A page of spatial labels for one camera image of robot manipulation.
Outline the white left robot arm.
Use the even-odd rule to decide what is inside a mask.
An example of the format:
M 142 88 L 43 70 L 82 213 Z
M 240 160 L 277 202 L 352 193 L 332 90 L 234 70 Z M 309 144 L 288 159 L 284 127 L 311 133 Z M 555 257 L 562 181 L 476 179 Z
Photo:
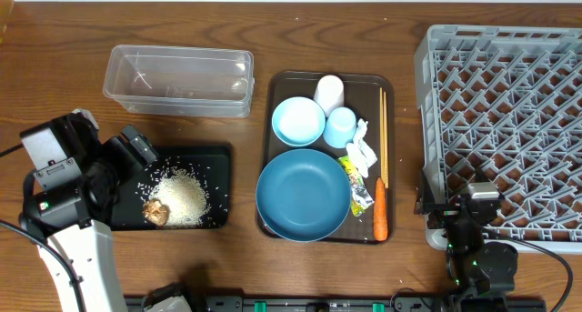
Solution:
M 85 109 L 21 132 L 34 164 L 21 227 L 36 240 L 64 311 L 125 311 L 110 221 L 119 189 L 158 158 L 133 126 L 101 142 Z

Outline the brown food scrap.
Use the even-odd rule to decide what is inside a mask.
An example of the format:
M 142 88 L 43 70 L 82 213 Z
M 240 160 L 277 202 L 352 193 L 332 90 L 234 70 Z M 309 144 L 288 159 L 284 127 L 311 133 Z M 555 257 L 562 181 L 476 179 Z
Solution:
M 169 218 L 169 208 L 154 198 L 143 205 L 142 214 L 146 220 L 156 226 L 163 226 Z

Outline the light blue plastic cup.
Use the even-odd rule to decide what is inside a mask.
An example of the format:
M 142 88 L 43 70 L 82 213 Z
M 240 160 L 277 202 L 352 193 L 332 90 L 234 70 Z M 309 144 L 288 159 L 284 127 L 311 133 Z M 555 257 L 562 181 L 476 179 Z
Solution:
M 356 132 L 356 114 L 341 106 L 334 109 L 326 121 L 324 140 L 333 148 L 345 148 Z

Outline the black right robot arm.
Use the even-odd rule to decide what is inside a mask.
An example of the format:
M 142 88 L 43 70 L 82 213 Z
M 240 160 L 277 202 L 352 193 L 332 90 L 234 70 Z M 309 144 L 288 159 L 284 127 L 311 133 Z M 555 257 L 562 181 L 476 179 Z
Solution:
M 457 287 L 433 300 L 432 311 L 508 311 L 506 293 L 515 289 L 517 250 L 499 241 L 487 242 L 485 225 L 496 218 L 503 195 L 483 172 L 451 203 L 438 203 L 425 174 L 415 213 L 427 217 L 430 229 L 441 228 L 447 239 L 447 274 Z

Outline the light blue small bowl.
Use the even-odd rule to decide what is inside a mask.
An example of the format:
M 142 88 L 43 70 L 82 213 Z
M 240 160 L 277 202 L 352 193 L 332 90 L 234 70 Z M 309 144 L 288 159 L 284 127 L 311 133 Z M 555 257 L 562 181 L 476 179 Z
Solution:
M 287 146 L 309 146 L 323 134 L 326 117 L 312 99 L 295 96 L 281 102 L 271 117 L 276 137 Z

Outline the dark blue large bowl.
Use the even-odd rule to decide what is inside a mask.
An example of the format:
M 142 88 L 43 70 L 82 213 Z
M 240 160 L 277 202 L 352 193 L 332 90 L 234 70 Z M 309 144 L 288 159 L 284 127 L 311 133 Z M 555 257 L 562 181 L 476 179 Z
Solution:
M 332 235 L 348 215 L 351 187 L 344 169 L 314 149 L 287 151 L 267 163 L 256 185 L 256 208 L 276 235 L 313 242 Z

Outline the pile of white rice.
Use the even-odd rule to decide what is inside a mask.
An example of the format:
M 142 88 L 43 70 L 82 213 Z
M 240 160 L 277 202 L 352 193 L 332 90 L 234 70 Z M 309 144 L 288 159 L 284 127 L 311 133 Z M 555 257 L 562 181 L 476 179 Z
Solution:
M 130 196 L 143 205 L 158 199 L 169 208 L 159 229 L 208 229 L 223 226 L 229 213 L 227 161 L 200 156 L 160 157 L 130 186 Z

